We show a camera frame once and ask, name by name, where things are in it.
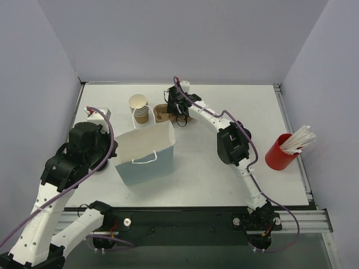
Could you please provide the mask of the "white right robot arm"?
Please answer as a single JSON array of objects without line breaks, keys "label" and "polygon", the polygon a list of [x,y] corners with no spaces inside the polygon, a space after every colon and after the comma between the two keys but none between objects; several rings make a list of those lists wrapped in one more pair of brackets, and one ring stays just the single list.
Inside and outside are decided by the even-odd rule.
[{"label": "white right robot arm", "polygon": [[239,178],[249,223],[254,228],[262,228],[274,211],[254,178],[250,162],[251,133],[232,116],[225,119],[224,113],[211,110],[198,95],[185,93],[178,77],[174,77],[173,82],[174,86],[167,90],[170,112],[199,121],[217,136],[217,154]]}]

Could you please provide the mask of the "stack of brown paper cups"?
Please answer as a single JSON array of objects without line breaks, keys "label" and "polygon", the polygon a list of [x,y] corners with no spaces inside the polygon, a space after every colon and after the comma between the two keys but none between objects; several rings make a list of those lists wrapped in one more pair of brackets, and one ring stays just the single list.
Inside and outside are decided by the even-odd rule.
[{"label": "stack of brown paper cups", "polygon": [[145,124],[149,120],[149,107],[146,96],[142,94],[132,95],[128,100],[134,120],[139,124]]}]

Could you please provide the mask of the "light blue paper bag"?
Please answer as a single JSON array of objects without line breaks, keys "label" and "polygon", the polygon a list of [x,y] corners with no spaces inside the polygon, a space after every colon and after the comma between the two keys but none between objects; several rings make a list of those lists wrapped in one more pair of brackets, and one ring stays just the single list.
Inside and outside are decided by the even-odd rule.
[{"label": "light blue paper bag", "polygon": [[168,176],[174,172],[174,145],[172,122],[154,122],[115,138],[118,143],[114,167],[125,185],[134,185]]}]

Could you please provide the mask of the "brown pulp cup carrier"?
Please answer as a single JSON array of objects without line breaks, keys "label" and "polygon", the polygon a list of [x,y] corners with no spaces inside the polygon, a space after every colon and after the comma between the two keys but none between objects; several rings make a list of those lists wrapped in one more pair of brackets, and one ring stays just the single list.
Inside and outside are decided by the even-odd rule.
[{"label": "brown pulp cup carrier", "polygon": [[185,116],[180,115],[176,116],[172,113],[167,112],[167,104],[158,104],[153,109],[154,115],[155,115],[155,122],[165,122],[165,121],[171,121],[172,123],[186,123]]}]

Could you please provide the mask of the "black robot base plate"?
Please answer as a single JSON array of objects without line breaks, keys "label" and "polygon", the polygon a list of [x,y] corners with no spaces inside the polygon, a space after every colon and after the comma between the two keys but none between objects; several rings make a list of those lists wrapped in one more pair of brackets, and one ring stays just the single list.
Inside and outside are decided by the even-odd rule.
[{"label": "black robot base plate", "polygon": [[280,216],[268,209],[249,213],[229,207],[116,207],[113,219],[96,229],[142,246],[237,246],[253,239],[262,247],[280,231]]}]

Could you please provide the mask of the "red straw holder cup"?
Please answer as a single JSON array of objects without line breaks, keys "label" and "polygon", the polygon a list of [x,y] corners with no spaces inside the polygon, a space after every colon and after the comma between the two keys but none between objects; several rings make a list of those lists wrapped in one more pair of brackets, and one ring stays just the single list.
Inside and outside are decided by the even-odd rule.
[{"label": "red straw holder cup", "polygon": [[265,155],[265,162],[268,167],[277,171],[284,170],[296,157],[299,156],[299,153],[293,155],[287,154],[280,148],[280,146],[291,136],[292,134],[290,133],[282,134],[274,142]]}]

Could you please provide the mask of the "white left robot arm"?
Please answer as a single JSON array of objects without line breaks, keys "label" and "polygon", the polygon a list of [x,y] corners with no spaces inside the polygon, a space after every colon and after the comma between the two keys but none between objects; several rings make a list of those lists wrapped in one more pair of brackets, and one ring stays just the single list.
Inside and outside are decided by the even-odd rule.
[{"label": "white left robot arm", "polygon": [[45,163],[31,214],[14,229],[22,233],[11,250],[1,254],[1,268],[62,268],[67,256],[88,237],[99,240],[102,249],[119,242],[113,235],[93,233],[113,231],[118,224],[114,208],[100,201],[89,204],[73,223],[55,232],[78,186],[117,156],[110,110],[90,106],[85,110],[87,120],[74,125],[68,141]]}]

